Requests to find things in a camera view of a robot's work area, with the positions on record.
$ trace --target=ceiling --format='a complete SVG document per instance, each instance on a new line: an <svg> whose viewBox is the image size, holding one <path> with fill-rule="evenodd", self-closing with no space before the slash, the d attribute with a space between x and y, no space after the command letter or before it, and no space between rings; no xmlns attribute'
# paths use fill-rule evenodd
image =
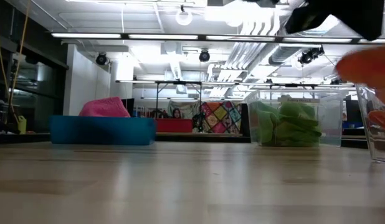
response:
<svg viewBox="0 0 385 224"><path fill-rule="evenodd" d="M7 0L20 11L26 10L27 0ZM53 32L126 32L126 33L166 33L166 34L240 34L242 26L231 27L224 21L205 20L205 7L187 7L192 12L192 22L187 26L178 24L175 20L179 6L155 6L154 4L98 4L95 2L69 2L66 0L33 0L30 17ZM285 21L292 9L302 3L302 0L289 0L290 7L280 9L280 22ZM323 36L329 37L357 37L357 35L339 23ZM147 74L164 74L171 70L169 61L160 54L161 41L141 40L85 40L77 42L80 49L88 49L91 55L95 47L116 45L129 46L136 59L135 75L137 78ZM225 62L233 51L234 43L230 42L182 42L183 47L209 49L210 62ZM309 82L319 83L324 77L333 73L333 64L347 52L358 50L355 45L324 45L325 56L313 61L303 69L291 60L286 65L269 73L273 82L291 83L301 82L302 78ZM109 53L113 58L120 52ZM181 70L206 72L209 63L198 60L199 52L188 52L180 60Z"/></svg>

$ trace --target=table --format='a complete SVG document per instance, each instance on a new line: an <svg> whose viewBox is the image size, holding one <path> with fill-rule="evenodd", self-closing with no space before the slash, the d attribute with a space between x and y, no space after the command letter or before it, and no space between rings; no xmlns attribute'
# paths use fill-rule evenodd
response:
<svg viewBox="0 0 385 224"><path fill-rule="evenodd" d="M0 223L385 223L364 149L0 146Z"/></svg>

